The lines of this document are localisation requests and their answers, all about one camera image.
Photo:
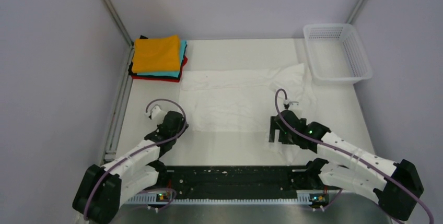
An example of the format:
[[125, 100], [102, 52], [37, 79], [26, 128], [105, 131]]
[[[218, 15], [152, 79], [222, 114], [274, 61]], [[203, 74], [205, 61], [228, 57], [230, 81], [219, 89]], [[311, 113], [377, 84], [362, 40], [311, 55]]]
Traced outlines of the white t shirt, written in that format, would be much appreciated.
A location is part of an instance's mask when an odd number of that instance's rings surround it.
[[274, 69], [186, 71], [179, 104], [190, 125], [177, 161], [190, 165], [299, 165], [312, 155], [270, 143], [270, 117], [298, 101], [312, 120], [317, 100], [303, 64]]

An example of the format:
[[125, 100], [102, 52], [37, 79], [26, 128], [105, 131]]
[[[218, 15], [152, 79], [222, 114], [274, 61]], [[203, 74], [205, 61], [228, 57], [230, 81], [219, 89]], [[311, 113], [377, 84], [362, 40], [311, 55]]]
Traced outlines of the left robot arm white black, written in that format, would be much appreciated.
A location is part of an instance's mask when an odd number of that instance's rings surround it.
[[153, 165], [172, 149], [188, 128], [185, 117], [169, 111], [155, 131], [126, 154], [102, 166], [91, 165], [85, 172], [72, 208], [87, 220], [110, 223], [120, 207], [140, 191], [167, 184], [167, 175]]

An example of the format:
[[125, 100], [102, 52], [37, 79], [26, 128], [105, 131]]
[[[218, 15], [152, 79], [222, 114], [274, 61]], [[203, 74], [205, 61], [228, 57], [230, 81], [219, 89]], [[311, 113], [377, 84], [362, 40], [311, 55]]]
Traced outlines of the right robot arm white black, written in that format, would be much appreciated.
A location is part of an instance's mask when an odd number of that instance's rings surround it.
[[407, 221], [424, 192], [416, 166], [403, 159], [394, 162], [360, 149], [328, 127], [307, 123], [293, 111], [270, 118], [270, 142], [296, 145], [318, 155], [322, 162], [306, 174], [312, 188], [339, 187], [376, 203], [392, 218]]

